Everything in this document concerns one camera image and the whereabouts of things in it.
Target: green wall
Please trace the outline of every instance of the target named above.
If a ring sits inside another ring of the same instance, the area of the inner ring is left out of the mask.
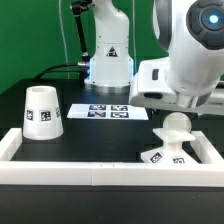
[[[76,25],[70,11],[71,0],[62,0],[62,16],[69,62],[80,60]],[[135,0],[137,63],[166,55],[151,30],[153,0]],[[130,19],[130,55],[133,57],[132,0],[114,0],[114,5]],[[92,11],[82,14],[87,47],[95,51]],[[0,93],[23,78],[65,63],[59,22],[58,0],[1,0],[0,7]],[[66,78],[66,73],[59,76]]]

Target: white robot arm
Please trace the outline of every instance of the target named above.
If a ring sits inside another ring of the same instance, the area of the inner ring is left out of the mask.
[[[112,0],[81,0],[72,3],[71,8],[76,19],[89,8],[93,10],[95,18],[96,51],[90,59],[85,87],[105,93],[129,92],[133,79],[133,60],[128,53],[128,17],[114,7]],[[82,29],[79,29],[80,33],[84,36]]]
[[[224,1],[155,0],[153,25],[169,57],[143,61],[130,104],[224,114]]]

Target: white paper card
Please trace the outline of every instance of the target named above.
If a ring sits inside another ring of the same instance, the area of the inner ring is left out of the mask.
[[[107,104],[72,104],[67,118],[148,120],[145,108]]]

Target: white cup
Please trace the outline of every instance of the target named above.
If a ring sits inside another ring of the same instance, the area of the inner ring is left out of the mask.
[[[56,89],[33,86],[26,90],[23,136],[32,140],[54,139],[63,134]]]

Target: black table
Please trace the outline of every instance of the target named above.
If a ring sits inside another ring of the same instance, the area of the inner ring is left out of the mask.
[[[136,162],[140,153],[159,147],[152,133],[170,113],[147,110],[149,120],[68,119],[72,103],[128,104],[128,94],[102,94],[80,88],[78,80],[22,80],[0,95],[0,136],[23,125],[25,91],[56,87],[64,134],[48,141],[23,138],[13,161]],[[224,153],[224,118],[188,114]],[[198,159],[191,147],[186,151]],[[223,188],[0,185],[1,223],[223,223]]]

